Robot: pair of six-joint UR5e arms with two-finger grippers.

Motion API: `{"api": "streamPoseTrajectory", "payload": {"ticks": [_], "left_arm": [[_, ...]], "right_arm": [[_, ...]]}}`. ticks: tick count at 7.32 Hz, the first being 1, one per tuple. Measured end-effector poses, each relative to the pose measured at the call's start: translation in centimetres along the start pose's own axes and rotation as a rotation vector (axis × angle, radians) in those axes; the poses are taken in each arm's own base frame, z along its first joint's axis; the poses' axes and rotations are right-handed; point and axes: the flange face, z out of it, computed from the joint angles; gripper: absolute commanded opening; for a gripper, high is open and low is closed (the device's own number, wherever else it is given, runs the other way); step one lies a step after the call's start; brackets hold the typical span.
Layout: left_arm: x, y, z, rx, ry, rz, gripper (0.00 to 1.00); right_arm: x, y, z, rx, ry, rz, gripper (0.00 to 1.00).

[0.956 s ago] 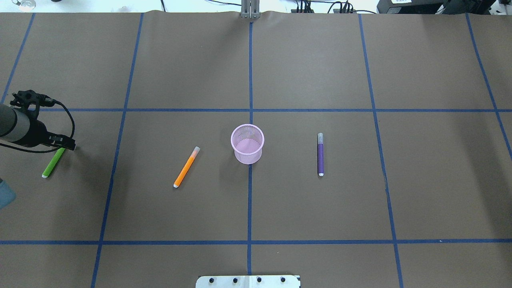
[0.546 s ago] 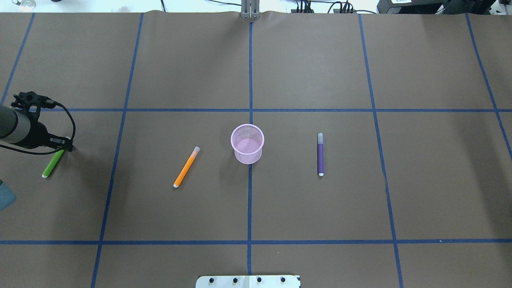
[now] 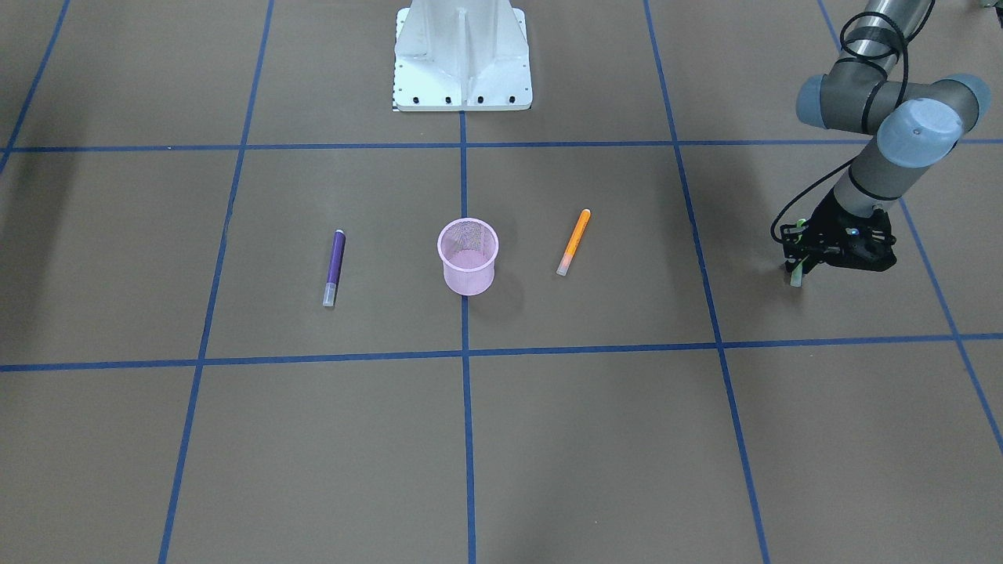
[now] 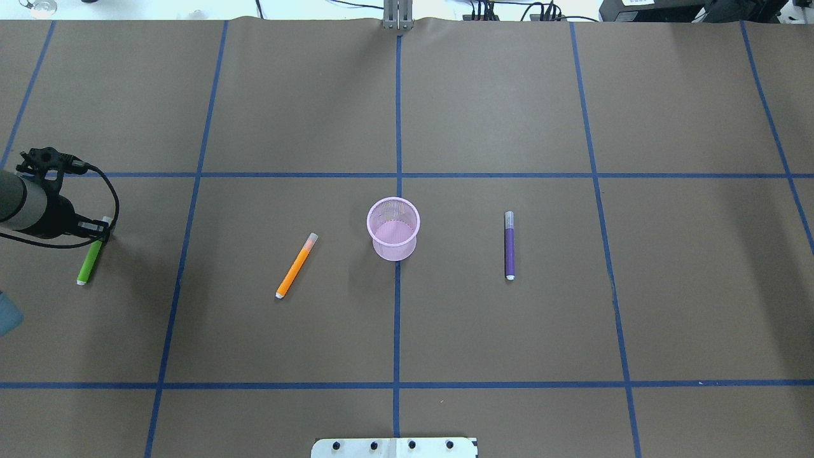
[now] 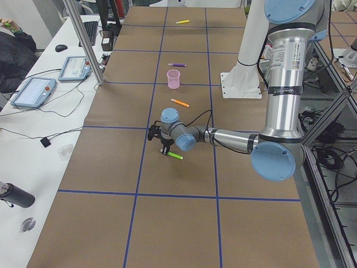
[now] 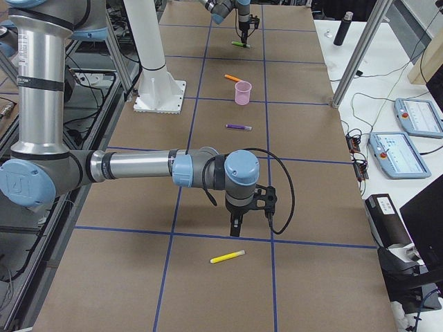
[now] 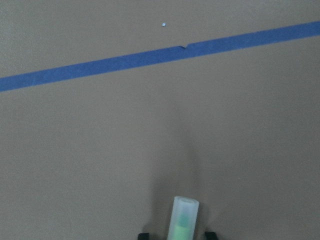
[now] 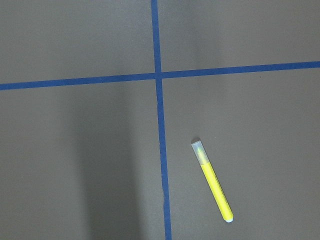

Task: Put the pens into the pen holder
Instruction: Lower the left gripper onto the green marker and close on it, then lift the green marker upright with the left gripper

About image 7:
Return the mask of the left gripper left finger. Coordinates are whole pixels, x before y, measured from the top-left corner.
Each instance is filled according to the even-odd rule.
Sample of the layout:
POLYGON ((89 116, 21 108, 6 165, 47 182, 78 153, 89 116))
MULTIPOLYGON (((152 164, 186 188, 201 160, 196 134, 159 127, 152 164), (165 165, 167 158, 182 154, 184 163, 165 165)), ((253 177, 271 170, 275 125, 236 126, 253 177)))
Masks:
POLYGON ((150 234, 148 232, 139 233, 137 240, 150 240, 150 234))

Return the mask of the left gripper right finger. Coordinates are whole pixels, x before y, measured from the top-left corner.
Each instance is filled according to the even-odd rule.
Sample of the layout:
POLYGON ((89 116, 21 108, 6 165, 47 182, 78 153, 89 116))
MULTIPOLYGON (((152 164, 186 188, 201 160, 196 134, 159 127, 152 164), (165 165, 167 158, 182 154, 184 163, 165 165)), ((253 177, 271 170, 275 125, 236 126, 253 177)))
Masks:
POLYGON ((213 231, 206 231, 204 233, 205 240, 218 240, 218 236, 213 231))

